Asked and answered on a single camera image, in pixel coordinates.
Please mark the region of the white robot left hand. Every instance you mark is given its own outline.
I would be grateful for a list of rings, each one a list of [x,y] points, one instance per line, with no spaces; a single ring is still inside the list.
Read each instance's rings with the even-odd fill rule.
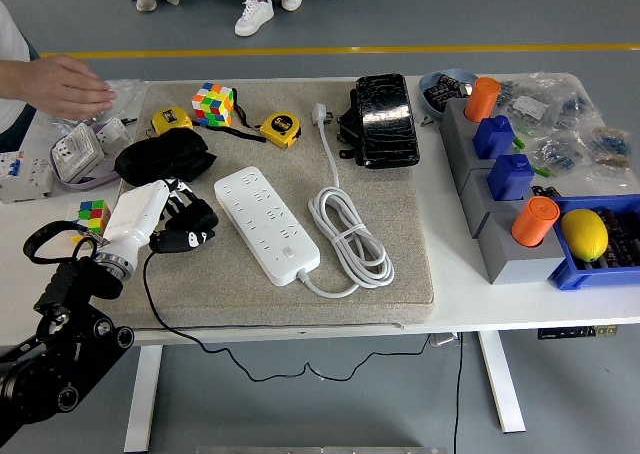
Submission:
[[[96,262],[120,280],[130,278],[140,249],[187,252],[214,237],[218,217],[181,180],[158,180],[122,194],[106,230]]]

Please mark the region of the person's left hand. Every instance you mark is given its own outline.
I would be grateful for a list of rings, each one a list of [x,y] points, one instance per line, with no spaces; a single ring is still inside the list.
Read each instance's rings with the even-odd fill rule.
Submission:
[[[86,63],[65,55],[14,62],[9,74],[8,98],[53,117],[86,120],[111,109],[117,97]]]

